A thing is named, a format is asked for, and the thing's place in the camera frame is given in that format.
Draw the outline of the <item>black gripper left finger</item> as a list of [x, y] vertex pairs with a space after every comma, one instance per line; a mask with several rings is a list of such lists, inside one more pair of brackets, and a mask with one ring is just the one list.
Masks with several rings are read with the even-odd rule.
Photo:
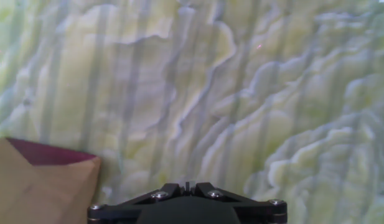
[[94, 204], [87, 210], [88, 224], [114, 223], [119, 220], [136, 220], [142, 210], [176, 197], [185, 196], [187, 187], [179, 184], [164, 184], [160, 189], [117, 205]]

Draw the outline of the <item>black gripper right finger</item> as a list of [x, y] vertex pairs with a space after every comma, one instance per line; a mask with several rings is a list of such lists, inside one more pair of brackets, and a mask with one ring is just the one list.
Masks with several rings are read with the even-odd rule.
[[231, 193], [210, 182], [190, 185], [191, 196], [202, 197], [228, 205], [243, 221], [257, 220], [259, 223], [284, 224], [288, 222], [288, 205], [284, 200], [272, 198], [266, 201], [256, 201]]

